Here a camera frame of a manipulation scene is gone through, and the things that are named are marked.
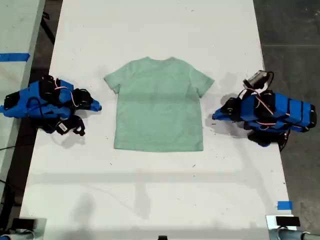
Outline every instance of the gray floor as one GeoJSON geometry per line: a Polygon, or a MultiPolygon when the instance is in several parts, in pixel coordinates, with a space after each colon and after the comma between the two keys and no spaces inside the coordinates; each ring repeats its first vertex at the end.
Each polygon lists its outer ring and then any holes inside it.
{"type": "MultiPolygon", "coordinates": [[[[56,32],[62,0],[46,0],[49,27],[56,32]]],[[[320,88],[320,0],[254,0],[265,69],[275,72],[271,89],[319,109],[320,88]]],[[[40,28],[31,81],[48,73],[53,46],[40,28]]],[[[27,128],[26,122],[21,126],[27,128]]],[[[320,128],[292,133],[281,153],[293,213],[300,217],[302,229],[320,234],[320,128]]],[[[32,154],[26,149],[23,156],[32,154]]],[[[9,175],[11,183],[23,188],[30,161],[21,167],[21,152],[15,152],[9,175]]]]}

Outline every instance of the t-shirt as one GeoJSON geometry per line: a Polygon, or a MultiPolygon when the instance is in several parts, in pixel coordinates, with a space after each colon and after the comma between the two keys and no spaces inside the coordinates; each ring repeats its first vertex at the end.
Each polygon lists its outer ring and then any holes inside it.
{"type": "Polygon", "coordinates": [[[114,148],[202,151],[199,98],[213,80],[183,60],[134,60],[104,77],[118,94],[114,148]]]}

